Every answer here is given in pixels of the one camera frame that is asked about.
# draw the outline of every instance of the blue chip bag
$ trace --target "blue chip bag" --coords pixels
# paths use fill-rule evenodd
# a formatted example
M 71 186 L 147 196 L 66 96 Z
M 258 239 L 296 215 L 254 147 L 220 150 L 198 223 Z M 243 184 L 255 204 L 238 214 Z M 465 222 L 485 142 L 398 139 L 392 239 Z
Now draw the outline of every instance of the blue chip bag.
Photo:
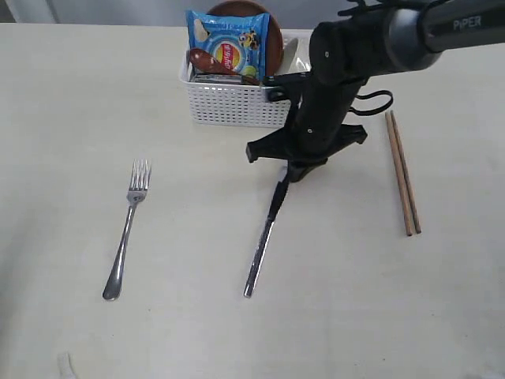
M 219 17 L 188 10 L 189 47 L 205 50 L 236 73 L 262 80 L 269 20 L 268 13 Z

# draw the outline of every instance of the basket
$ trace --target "basket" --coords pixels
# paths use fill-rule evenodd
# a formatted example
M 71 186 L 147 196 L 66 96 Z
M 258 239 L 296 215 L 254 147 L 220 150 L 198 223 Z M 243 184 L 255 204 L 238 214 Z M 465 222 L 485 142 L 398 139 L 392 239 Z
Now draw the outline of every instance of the basket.
M 282 31 L 284 45 L 294 38 L 308 38 L 311 31 Z M 264 87 L 240 84 L 209 84 L 189 81 L 192 66 L 185 54 L 179 79 L 185 84 L 194 122 L 228 126 L 284 126 L 289 100 L 265 101 Z

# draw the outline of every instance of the white table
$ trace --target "white table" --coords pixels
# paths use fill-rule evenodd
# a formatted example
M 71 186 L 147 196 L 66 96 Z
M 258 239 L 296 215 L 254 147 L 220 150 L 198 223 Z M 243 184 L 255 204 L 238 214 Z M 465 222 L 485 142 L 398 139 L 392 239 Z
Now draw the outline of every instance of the white table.
M 0 378 L 57 377 L 60 351 L 80 379 L 505 372 L 503 47 L 363 91 L 395 93 L 422 235 L 404 236 L 383 115 L 362 119 L 362 146 L 291 186 L 247 300 L 281 162 L 245 157 L 269 130 L 192 124 L 184 45 L 0 24 Z M 104 302 L 137 157 L 151 189 Z

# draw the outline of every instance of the wooden plate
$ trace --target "wooden plate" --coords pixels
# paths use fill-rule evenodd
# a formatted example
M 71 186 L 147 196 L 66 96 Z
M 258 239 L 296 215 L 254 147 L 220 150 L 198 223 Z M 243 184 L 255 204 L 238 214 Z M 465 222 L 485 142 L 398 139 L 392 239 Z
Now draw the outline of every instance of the wooden plate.
M 236 17 L 256 16 L 262 13 L 269 12 L 263 6 L 247 0 L 230 0 L 228 2 L 222 2 L 207 12 L 207 14 L 211 14 L 212 16 Z M 267 34 L 267 55 L 265 57 L 267 76 L 275 74 L 281 66 L 282 47 L 283 42 L 281 29 L 275 18 L 270 15 Z

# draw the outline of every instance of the silver fork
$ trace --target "silver fork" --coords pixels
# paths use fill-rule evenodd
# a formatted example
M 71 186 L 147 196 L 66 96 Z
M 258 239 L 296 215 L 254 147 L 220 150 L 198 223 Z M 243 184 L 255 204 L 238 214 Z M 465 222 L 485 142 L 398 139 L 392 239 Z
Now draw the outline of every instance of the silver fork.
M 128 215 L 126 216 L 125 229 L 121 237 L 118 253 L 110 271 L 109 280 L 105 285 L 102 296 L 106 300 L 115 300 L 121 293 L 123 270 L 125 267 L 126 246 L 128 245 L 129 232 L 132 229 L 133 215 L 137 205 L 148 194 L 149 180 L 151 178 L 151 164 L 145 159 L 133 161 L 132 178 L 130 179 L 128 195 Z

